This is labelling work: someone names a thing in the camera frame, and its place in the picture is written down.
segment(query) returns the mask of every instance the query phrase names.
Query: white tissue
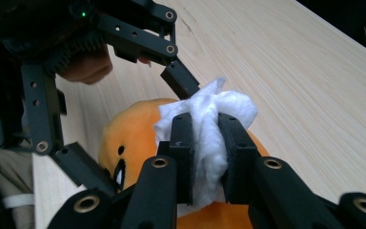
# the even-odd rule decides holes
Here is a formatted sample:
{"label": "white tissue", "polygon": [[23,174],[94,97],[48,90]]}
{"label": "white tissue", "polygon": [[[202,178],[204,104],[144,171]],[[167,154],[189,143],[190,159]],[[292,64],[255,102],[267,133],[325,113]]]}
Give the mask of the white tissue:
{"label": "white tissue", "polygon": [[185,216],[214,201],[225,201],[220,178],[228,162],[223,137],[219,131],[218,113],[236,117],[247,129],[252,124],[257,108],[245,94],[222,92],[224,77],[219,77],[188,100],[159,107],[161,119],[154,125],[156,141],[171,139],[172,120],[176,115],[192,115],[194,140],[193,205],[179,204],[177,215]]}

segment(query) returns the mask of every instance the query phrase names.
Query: light wood surface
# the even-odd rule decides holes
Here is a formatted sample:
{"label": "light wood surface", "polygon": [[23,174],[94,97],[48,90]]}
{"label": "light wood surface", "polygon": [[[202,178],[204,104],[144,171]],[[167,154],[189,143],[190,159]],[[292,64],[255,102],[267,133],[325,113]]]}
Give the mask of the light wood surface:
{"label": "light wood surface", "polygon": [[[204,86],[220,75],[226,90],[252,98],[250,130],[318,195],[337,202],[366,193],[366,49],[295,0],[157,1],[178,13],[179,57]],[[163,67],[112,55],[113,71],[86,86],[58,78],[69,114],[67,143],[96,157],[101,131],[133,102],[175,97]],[[79,189],[45,157],[34,156],[37,228],[45,228]]]}

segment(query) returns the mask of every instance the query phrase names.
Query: toy eye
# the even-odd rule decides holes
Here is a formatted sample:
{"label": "toy eye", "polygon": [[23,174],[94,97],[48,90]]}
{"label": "toy eye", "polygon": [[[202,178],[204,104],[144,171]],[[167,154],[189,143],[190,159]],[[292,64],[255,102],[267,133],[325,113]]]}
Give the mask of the toy eye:
{"label": "toy eye", "polygon": [[112,177],[116,189],[122,191],[124,189],[124,179],[126,177],[126,161],[124,159],[120,159],[115,166],[114,175]]}
{"label": "toy eye", "polygon": [[124,147],[124,146],[120,146],[120,147],[118,147],[118,154],[119,155],[122,155],[123,153],[124,153],[124,150],[125,150],[126,148]]}

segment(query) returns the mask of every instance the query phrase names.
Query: white strap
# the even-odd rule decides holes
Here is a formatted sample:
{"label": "white strap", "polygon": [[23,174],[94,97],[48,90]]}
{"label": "white strap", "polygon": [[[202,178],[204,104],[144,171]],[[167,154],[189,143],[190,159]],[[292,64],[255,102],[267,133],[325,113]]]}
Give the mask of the white strap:
{"label": "white strap", "polygon": [[3,198],[2,202],[6,209],[16,208],[26,205],[34,205],[34,194],[20,194]]}

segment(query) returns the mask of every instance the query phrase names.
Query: orange plush toy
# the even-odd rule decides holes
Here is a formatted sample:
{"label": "orange plush toy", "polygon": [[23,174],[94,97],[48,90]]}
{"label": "orange plush toy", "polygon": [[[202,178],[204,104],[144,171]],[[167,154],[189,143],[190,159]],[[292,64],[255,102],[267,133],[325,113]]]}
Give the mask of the orange plush toy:
{"label": "orange plush toy", "polygon": [[[111,173],[119,191],[135,184],[144,161],[156,155],[153,125],[160,118],[158,107],[172,102],[175,100],[165,98],[135,103],[104,130],[99,163]],[[260,142],[250,136],[258,151],[267,156]],[[177,228],[252,228],[252,225],[247,206],[215,202],[178,218]]]}

